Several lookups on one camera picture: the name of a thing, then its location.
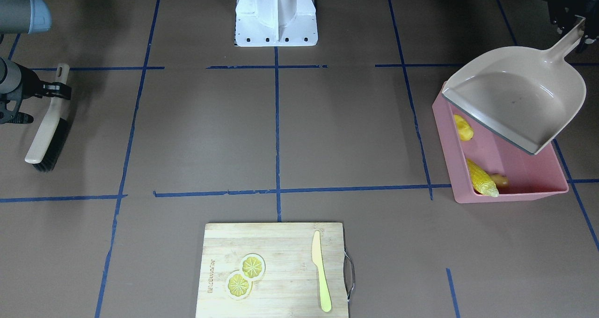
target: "pink bin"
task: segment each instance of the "pink bin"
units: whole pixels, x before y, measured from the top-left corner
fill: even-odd
[[[432,104],[443,155],[449,172],[453,196],[458,203],[537,200],[568,191],[568,183],[552,146],[530,155],[497,136],[451,105],[439,93]],[[475,131],[470,141],[461,141],[453,115],[464,117]],[[506,175],[507,188],[499,188],[499,197],[475,192],[466,165],[470,158],[489,174]]]

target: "wooden cutting board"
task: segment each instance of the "wooden cutting board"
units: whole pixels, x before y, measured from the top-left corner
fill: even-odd
[[[312,262],[312,238],[321,232],[321,251],[332,309],[319,299],[318,271]],[[348,318],[343,263],[343,224],[209,223],[197,290],[196,318]],[[234,299],[227,278],[241,260],[258,254],[263,276],[251,282],[249,294]]]

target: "knife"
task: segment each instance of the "knife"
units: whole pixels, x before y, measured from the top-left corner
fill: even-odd
[[[325,267],[322,262],[320,230],[314,232],[314,237],[312,239],[312,262],[314,262],[314,264],[316,265],[316,269],[318,269],[318,284],[321,297],[321,309],[324,312],[331,311],[331,295],[329,294],[327,278],[325,277]]]

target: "corn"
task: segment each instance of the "corn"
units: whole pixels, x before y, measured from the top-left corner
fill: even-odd
[[[468,163],[468,170],[470,171],[470,179],[472,180],[472,186],[477,192],[486,196],[498,197],[499,191],[497,185],[490,176],[480,168],[476,163],[470,159],[466,159]]]
[[[453,115],[453,119],[455,120],[455,125],[458,128],[460,139],[462,139],[462,141],[468,141],[472,139],[472,137],[475,135],[475,131],[472,129],[466,119],[462,118],[461,115],[456,114]]]

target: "dustpan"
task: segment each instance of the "dustpan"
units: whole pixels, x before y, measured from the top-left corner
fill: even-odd
[[[443,97],[505,140],[538,154],[584,102],[584,80],[563,59],[578,45],[583,23],[547,50],[509,46],[484,53],[449,78]]]

